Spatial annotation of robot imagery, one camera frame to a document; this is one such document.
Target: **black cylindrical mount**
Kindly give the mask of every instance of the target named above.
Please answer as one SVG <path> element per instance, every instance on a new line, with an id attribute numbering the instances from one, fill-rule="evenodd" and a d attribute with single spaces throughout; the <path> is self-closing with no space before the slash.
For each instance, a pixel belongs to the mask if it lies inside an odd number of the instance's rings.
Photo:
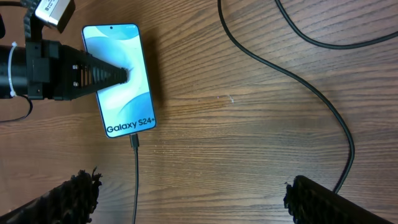
<path id="1" fill-rule="evenodd" d="M 8 58 L 12 46 L 0 45 L 0 99 L 11 98 L 8 80 Z M 26 50 L 16 47 L 11 59 L 11 80 L 18 95 L 27 94 Z"/>

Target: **wooden table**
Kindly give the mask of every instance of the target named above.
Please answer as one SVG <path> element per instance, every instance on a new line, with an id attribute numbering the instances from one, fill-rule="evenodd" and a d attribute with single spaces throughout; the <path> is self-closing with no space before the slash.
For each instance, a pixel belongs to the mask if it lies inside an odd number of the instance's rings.
<path id="1" fill-rule="evenodd" d="M 285 0 L 317 40 L 348 44 L 398 30 L 396 0 Z M 356 160 L 340 194 L 398 222 L 398 39 L 355 50 L 310 45 L 274 1 L 223 0 L 232 33 L 247 48 L 321 90 L 345 118 Z M 24 44 L 25 9 L 2 7 L 7 36 Z M 292 223 L 285 182 L 306 175 L 333 188 L 348 155 L 341 127 L 301 84 L 237 49 L 216 0 L 86 0 L 60 35 L 83 49 L 87 24 L 134 22 L 142 31 L 158 127 L 140 134 L 137 223 Z M 0 118 L 25 113 L 1 100 Z M 95 95 L 35 101 L 25 121 L 0 125 L 0 214 L 80 169 L 103 174 L 93 223 L 130 223 L 134 155 L 128 138 L 107 139 Z"/>

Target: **usb cable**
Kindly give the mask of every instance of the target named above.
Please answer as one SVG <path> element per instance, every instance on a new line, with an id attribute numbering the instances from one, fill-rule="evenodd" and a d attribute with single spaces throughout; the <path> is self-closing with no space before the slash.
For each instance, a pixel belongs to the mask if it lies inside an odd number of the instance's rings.
<path id="1" fill-rule="evenodd" d="M 134 211 L 132 213 L 132 224 L 136 223 L 137 215 L 137 201 L 138 201 L 138 134 L 130 134 L 131 147 L 134 150 L 134 156 L 136 157 L 136 193 L 134 195 Z"/>

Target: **white zip tie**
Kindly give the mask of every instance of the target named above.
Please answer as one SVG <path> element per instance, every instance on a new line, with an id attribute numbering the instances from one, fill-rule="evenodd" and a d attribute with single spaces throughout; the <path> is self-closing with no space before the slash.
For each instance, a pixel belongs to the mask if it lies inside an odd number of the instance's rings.
<path id="1" fill-rule="evenodd" d="M 14 53 L 14 49 L 16 47 L 17 47 L 17 43 L 13 42 L 12 48 L 10 50 L 10 55 L 8 56 L 8 82 L 10 83 L 11 97 L 14 97 L 17 95 L 17 93 L 14 91 L 14 87 L 12 86 L 12 80 L 11 80 L 11 59 L 12 59 L 12 53 Z"/>

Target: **white label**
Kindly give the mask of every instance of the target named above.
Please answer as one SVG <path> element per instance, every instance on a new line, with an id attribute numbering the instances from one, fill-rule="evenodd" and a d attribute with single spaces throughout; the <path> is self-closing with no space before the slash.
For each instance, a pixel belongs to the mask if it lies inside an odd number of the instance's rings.
<path id="1" fill-rule="evenodd" d="M 45 22 L 48 22 L 58 2 L 59 0 L 42 0 L 35 11 L 35 15 Z"/>

